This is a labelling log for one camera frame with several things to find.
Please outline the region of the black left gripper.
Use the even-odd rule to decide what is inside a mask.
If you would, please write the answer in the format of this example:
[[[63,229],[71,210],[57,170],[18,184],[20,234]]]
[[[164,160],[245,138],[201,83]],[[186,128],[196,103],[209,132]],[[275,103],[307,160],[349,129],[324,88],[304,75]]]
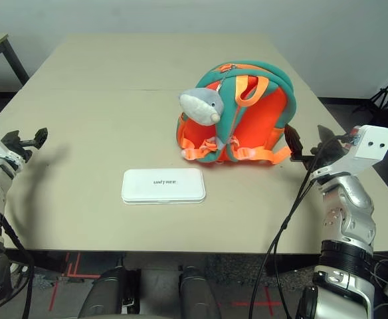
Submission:
[[[21,156],[24,162],[27,163],[33,154],[29,148],[41,148],[46,142],[47,137],[47,128],[41,128],[36,132],[33,140],[21,140],[19,131],[12,131],[6,133],[1,141],[6,146],[13,146],[13,151]]]

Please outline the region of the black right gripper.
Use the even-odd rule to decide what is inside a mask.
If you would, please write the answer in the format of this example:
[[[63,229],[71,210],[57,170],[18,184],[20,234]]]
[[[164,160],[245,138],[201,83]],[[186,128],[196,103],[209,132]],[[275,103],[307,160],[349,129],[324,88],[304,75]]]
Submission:
[[[305,169],[309,169],[324,144],[334,137],[333,131],[323,125],[318,125],[318,135],[320,143],[310,149],[309,155],[304,155],[298,132],[292,126],[285,125],[285,140],[291,151],[290,161],[302,163]],[[330,165],[344,155],[345,151],[341,144],[337,140],[332,140],[318,157],[313,169]]]

